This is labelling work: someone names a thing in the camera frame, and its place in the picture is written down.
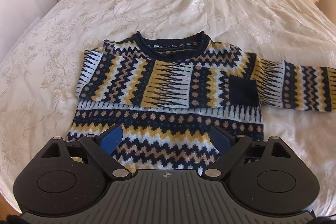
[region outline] metal screw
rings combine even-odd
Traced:
[[[117,178],[123,178],[128,175],[128,171],[125,169],[117,169],[112,172],[112,175],[114,175]]]
[[[208,177],[219,177],[222,172],[220,172],[218,169],[208,169],[205,171],[205,174],[208,176]]]

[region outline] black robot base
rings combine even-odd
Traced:
[[[196,170],[132,175],[109,155],[122,140],[119,125],[78,142],[54,137],[14,183],[21,218],[31,224],[305,224],[314,219],[318,180],[281,138],[252,141],[217,126],[209,135],[222,157],[202,176]]]

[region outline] blue gripper pad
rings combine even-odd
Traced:
[[[212,145],[222,156],[236,143],[234,136],[216,126],[210,128],[209,137]]]
[[[111,154],[123,140],[123,128],[115,124],[96,137],[96,143],[107,154]]]

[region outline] patterned knit sweater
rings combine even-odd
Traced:
[[[67,140],[121,124],[111,154],[127,169],[196,169],[221,155],[209,128],[263,140],[260,104],[336,111],[336,70],[271,62],[204,32],[145,39],[138,32],[86,51]]]

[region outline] crosshair marking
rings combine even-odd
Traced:
[[[163,177],[168,178],[171,176],[171,173],[165,172],[162,174]]]

